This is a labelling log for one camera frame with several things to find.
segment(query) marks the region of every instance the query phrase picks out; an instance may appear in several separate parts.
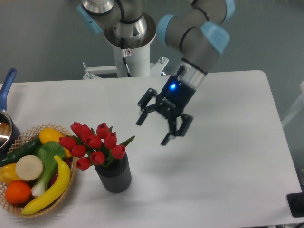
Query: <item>yellow lemon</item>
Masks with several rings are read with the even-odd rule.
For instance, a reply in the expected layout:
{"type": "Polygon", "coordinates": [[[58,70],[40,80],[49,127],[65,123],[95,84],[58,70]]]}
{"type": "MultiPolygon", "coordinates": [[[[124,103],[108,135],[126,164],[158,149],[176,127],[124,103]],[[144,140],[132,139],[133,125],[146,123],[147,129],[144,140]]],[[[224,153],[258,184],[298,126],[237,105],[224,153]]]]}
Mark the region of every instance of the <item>yellow lemon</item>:
{"type": "MultiPolygon", "coordinates": [[[[49,127],[42,129],[41,132],[39,133],[39,139],[42,144],[46,144],[49,141],[54,141],[58,143],[60,137],[64,137],[64,135],[61,132],[57,131],[56,129],[49,127]]],[[[66,148],[65,148],[65,153],[67,158],[71,157],[70,151],[66,148]]]]}

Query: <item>tulip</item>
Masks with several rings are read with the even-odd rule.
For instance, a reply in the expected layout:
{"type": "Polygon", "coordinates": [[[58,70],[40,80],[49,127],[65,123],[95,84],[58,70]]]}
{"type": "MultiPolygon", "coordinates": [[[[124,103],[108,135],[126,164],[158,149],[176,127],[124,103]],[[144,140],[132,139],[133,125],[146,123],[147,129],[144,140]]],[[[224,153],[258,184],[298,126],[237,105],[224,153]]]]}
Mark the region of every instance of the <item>tulip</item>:
{"type": "Polygon", "coordinates": [[[125,146],[117,145],[112,148],[112,156],[116,159],[122,159],[125,155],[125,146]]]}
{"type": "Polygon", "coordinates": [[[104,163],[105,156],[101,151],[95,151],[91,154],[90,160],[94,165],[100,165],[104,163]]]}
{"type": "Polygon", "coordinates": [[[107,149],[112,149],[114,146],[116,146],[116,143],[117,143],[116,135],[113,132],[107,134],[107,136],[104,139],[104,146],[107,149]]]}
{"type": "Polygon", "coordinates": [[[108,128],[108,126],[103,123],[97,126],[97,130],[96,130],[96,134],[101,138],[101,139],[105,139],[106,136],[109,134],[110,130],[108,128]]]}
{"type": "Polygon", "coordinates": [[[101,139],[97,135],[90,135],[85,143],[91,148],[99,148],[102,144],[101,139]]]}
{"type": "Polygon", "coordinates": [[[59,144],[61,146],[63,146],[64,148],[70,150],[73,146],[77,145],[77,142],[75,139],[73,139],[71,137],[60,137],[59,144]]]}
{"type": "Polygon", "coordinates": [[[86,154],[86,147],[84,145],[76,145],[70,149],[70,154],[74,157],[82,158],[86,154]]]}
{"type": "Polygon", "coordinates": [[[71,125],[72,131],[77,135],[77,137],[80,138],[80,133],[81,133],[81,127],[82,125],[80,123],[74,122],[74,124],[71,125]]]}
{"type": "Polygon", "coordinates": [[[85,142],[90,135],[92,135],[91,129],[86,124],[82,125],[80,132],[81,141],[85,142]]]}
{"type": "Polygon", "coordinates": [[[76,161],[76,167],[81,170],[87,170],[88,168],[90,168],[90,165],[91,163],[88,157],[80,158],[76,161]]]}

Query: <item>light blue joint cover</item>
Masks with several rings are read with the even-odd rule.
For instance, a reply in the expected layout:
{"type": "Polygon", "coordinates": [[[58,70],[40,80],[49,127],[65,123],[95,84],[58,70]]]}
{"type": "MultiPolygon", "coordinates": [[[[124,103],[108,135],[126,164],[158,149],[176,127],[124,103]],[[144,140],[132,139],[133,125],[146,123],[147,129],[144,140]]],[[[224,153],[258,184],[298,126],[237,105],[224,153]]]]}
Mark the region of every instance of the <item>light blue joint cover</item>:
{"type": "Polygon", "coordinates": [[[166,41],[167,26],[168,26],[171,18],[173,18],[173,17],[174,17],[174,15],[172,15],[172,14],[165,15],[160,19],[160,21],[157,24],[157,32],[156,32],[157,37],[165,44],[167,44],[167,41],[166,41]]]}
{"type": "Polygon", "coordinates": [[[227,20],[234,14],[234,11],[236,10],[236,5],[234,3],[234,0],[225,0],[225,2],[226,2],[226,17],[225,17],[225,20],[227,20]]]}
{"type": "Polygon", "coordinates": [[[222,29],[222,27],[209,21],[207,21],[200,29],[210,44],[220,54],[223,54],[223,51],[230,41],[230,35],[222,29]]]}
{"type": "Polygon", "coordinates": [[[96,22],[88,15],[81,5],[77,6],[77,12],[81,17],[87,28],[94,34],[101,33],[103,30],[96,24],[96,22]]]}

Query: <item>banana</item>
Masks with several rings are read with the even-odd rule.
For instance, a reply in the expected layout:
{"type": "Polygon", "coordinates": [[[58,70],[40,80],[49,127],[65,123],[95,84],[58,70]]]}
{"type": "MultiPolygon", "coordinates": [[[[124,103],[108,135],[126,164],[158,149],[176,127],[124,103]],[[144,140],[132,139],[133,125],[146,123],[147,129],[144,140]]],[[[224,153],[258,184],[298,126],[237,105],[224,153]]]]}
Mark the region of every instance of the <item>banana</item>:
{"type": "Polygon", "coordinates": [[[54,159],[58,164],[57,180],[44,194],[29,202],[21,211],[22,215],[31,215],[42,210],[57,200],[67,189],[71,179],[70,168],[59,156],[54,156],[54,159]]]}

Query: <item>white table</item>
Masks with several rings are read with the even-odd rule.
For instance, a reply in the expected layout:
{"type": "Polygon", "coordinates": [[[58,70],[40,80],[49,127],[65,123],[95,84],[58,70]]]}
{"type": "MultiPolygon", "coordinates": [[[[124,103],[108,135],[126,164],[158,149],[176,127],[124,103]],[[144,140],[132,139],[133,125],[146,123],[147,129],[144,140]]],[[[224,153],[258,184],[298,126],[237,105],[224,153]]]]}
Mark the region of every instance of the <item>white table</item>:
{"type": "Polygon", "coordinates": [[[293,161],[261,71],[208,74],[185,109],[185,137],[161,146],[165,119],[142,126],[137,102],[166,76],[13,84],[8,114],[20,131],[41,124],[69,129],[77,121],[113,125],[127,147],[131,186],[112,194],[94,168],[76,173],[64,203],[48,215],[19,219],[0,209],[1,227],[238,228],[303,222],[288,193],[300,192],[293,161]]]}

